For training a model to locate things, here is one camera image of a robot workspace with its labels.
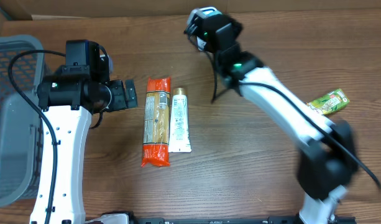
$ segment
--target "toothpaste tube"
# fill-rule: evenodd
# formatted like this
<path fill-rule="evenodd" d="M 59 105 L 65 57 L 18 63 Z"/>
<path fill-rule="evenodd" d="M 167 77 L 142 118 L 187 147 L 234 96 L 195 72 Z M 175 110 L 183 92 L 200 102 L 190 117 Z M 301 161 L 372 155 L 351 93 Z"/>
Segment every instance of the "toothpaste tube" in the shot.
<path fill-rule="evenodd" d="M 169 152 L 191 152 L 188 126 L 188 98 L 184 88 L 173 90 Z"/>

